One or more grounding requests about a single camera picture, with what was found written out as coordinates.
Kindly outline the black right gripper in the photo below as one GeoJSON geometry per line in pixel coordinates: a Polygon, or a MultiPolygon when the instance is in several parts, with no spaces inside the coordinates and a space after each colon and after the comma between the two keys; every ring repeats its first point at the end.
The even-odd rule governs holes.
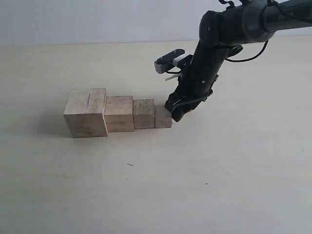
{"type": "Polygon", "coordinates": [[[186,113],[212,94],[212,85],[225,58],[225,48],[209,48],[198,43],[188,69],[178,79],[176,90],[165,103],[175,122],[181,121],[186,113]]]}

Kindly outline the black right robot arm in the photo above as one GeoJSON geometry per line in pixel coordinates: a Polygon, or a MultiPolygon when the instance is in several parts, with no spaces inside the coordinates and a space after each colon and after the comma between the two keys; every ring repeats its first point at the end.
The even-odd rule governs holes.
{"type": "Polygon", "coordinates": [[[178,79],[165,108],[174,121],[194,110],[213,92],[224,61],[240,53],[244,44],[264,43],[277,31],[310,27],[312,3],[309,0],[244,0],[240,6],[227,1],[223,12],[208,11],[199,25],[199,42],[192,55],[176,49],[155,61],[159,74],[178,79]]]}

